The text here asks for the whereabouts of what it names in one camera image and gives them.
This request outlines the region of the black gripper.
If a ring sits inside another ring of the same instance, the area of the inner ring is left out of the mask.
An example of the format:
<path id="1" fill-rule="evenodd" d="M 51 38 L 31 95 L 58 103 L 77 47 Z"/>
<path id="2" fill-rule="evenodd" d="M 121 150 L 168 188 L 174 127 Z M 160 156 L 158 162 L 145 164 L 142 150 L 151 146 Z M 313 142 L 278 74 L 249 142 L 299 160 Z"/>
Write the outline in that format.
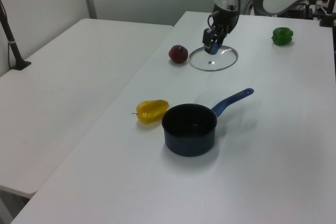
<path id="1" fill-rule="evenodd" d="M 238 16 L 237 5 L 225 5 L 224 7 L 214 5 L 213 12 L 211 13 L 213 23 L 210 25 L 210 28 L 206 28 L 203 32 L 202 43 L 206 52 L 217 54 L 223 44 L 223 35 L 226 36 L 235 28 Z"/>

